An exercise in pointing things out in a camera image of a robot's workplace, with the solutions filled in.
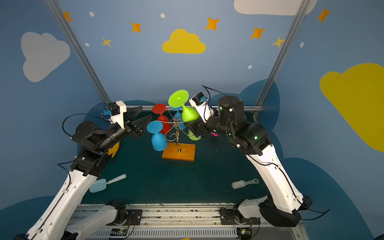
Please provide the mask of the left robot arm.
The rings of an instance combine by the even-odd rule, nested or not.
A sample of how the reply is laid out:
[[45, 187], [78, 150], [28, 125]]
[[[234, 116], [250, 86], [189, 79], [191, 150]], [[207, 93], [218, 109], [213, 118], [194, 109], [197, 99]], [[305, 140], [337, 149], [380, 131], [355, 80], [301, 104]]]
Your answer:
[[84, 195], [112, 158], [109, 150], [129, 135], [142, 136], [152, 119], [137, 119], [143, 107], [128, 108], [122, 101], [108, 104], [107, 109], [107, 130], [92, 121], [78, 125], [71, 139], [80, 145], [81, 151], [67, 171], [65, 182], [37, 222], [25, 234], [16, 235], [16, 240], [85, 240], [108, 224], [126, 221], [126, 205], [112, 201], [79, 223], [69, 225]]

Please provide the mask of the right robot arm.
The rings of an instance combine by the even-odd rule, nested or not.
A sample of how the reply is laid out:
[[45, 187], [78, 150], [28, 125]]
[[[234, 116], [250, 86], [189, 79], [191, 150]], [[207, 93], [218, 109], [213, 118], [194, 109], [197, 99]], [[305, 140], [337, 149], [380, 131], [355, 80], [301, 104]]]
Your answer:
[[264, 218], [275, 227], [295, 227], [302, 219], [300, 211], [308, 210], [313, 203], [293, 184], [280, 162], [275, 146], [266, 129], [250, 123], [244, 103], [236, 96], [224, 96], [218, 100], [214, 111], [205, 96], [199, 93], [189, 100], [200, 115], [185, 125], [196, 137], [215, 133], [228, 138], [256, 168], [269, 194], [265, 197], [243, 200], [237, 203], [234, 214], [237, 221]]

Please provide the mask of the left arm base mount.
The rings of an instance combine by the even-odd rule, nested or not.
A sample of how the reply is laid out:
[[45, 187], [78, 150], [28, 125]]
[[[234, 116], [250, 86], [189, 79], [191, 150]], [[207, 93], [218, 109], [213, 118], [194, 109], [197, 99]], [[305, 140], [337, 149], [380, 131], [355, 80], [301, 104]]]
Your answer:
[[138, 226], [141, 223], [142, 210], [127, 209], [126, 204], [111, 201], [100, 210], [85, 219], [68, 225], [63, 240], [85, 240], [105, 226], [123, 228]]

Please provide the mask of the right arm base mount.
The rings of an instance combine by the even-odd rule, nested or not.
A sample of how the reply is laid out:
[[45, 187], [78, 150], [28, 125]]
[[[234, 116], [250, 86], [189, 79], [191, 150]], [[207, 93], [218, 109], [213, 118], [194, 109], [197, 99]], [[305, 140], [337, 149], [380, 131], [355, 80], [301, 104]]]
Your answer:
[[251, 221], [261, 222], [262, 214], [259, 205], [266, 201], [268, 196], [258, 199], [245, 199], [232, 208], [219, 208], [222, 225], [250, 225]]

